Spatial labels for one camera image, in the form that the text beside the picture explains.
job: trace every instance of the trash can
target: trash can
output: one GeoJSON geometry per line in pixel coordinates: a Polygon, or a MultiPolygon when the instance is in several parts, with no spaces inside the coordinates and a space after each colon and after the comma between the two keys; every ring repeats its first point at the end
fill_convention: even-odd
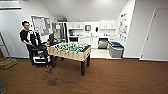
{"type": "Polygon", "coordinates": [[[108,38],[99,38],[98,49],[107,49],[108,38]]]}
{"type": "Polygon", "coordinates": [[[122,58],[124,47],[118,42],[109,43],[109,53],[112,58],[122,58]]]}

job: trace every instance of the door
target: door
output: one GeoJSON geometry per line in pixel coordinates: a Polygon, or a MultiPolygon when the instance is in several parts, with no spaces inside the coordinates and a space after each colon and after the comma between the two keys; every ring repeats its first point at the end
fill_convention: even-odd
{"type": "Polygon", "coordinates": [[[168,61],[168,8],[156,9],[140,60],[168,61]]]}

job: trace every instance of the white cabinet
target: white cabinet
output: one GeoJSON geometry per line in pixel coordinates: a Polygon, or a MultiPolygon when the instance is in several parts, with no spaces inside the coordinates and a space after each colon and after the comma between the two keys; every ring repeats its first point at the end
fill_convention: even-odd
{"type": "Polygon", "coordinates": [[[69,29],[84,29],[83,22],[68,22],[69,29]]]}
{"type": "Polygon", "coordinates": [[[95,38],[95,37],[79,37],[78,38],[78,42],[79,43],[87,43],[89,45],[91,45],[91,48],[98,48],[98,40],[99,38],[95,38]]]}
{"type": "Polygon", "coordinates": [[[116,29],[116,22],[100,22],[100,29],[116,29]]]}

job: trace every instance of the gray trash bin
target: gray trash bin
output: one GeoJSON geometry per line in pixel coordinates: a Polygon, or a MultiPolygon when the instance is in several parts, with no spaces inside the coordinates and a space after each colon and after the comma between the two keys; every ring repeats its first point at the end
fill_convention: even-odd
{"type": "Polygon", "coordinates": [[[112,50],[112,54],[111,54],[112,58],[122,58],[124,47],[114,46],[111,48],[111,50],[112,50]]]}
{"type": "Polygon", "coordinates": [[[124,47],[120,44],[109,43],[109,53],[112,58],[122,58],[124,47]]]}

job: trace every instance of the box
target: box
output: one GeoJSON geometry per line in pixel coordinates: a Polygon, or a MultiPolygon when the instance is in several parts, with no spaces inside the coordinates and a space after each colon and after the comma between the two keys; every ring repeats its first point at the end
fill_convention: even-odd
{"type": "Polygon", "coordinates": [[[16,59],[8,59],[8,60],[0,62],[0,68],[1,69],[8,69],[16,64],[17,64],[16,59]]]}

